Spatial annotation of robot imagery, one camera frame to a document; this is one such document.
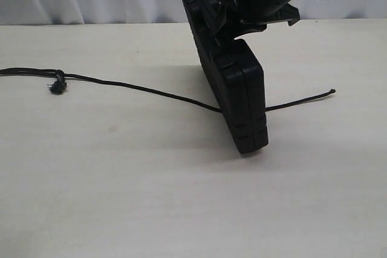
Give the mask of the black plastic case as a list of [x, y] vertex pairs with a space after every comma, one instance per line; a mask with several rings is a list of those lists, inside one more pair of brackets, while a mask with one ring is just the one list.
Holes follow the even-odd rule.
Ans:
[[215, 7], [208, 0], [182, 0], [202, 69], [239, 153], [268, 145], [264, 72], [242, 39], [211, 36]]

